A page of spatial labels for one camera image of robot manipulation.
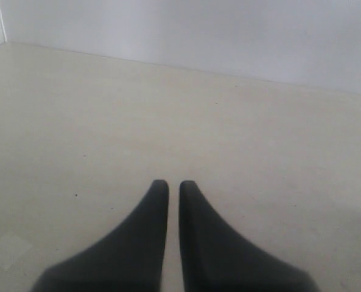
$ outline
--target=white floor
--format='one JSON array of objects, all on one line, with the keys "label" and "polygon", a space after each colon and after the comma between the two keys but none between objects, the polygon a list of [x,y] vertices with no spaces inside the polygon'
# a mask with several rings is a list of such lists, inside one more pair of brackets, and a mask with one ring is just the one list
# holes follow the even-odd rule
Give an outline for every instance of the white floor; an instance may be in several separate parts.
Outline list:
[{"label": "white floor", "polygon": [[183,179],[323,291],[361,291],[361,96],[0,46],[0,292],[97,241],[155,178],[164,292],[183,291]]}]

